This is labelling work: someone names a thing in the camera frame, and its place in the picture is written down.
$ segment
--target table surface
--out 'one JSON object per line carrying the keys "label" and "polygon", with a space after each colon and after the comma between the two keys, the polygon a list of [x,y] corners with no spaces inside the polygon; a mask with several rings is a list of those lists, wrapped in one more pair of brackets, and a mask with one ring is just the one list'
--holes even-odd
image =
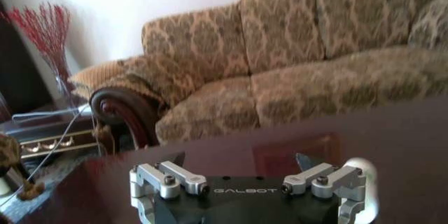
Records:
{"label": "table surface", "polygon": [[323,116],[185,144],[155,147],[82,163],[21,223],[138,223],[129,205],[129,169],[185,152],[183,167],[209,176],[271,175],[263,161],[290,156],[319,138],[325,158],[343,163],[366,158],[378,171],[379,216],[375,223],[448,223],[448,97],[387,105],[371,111]]}

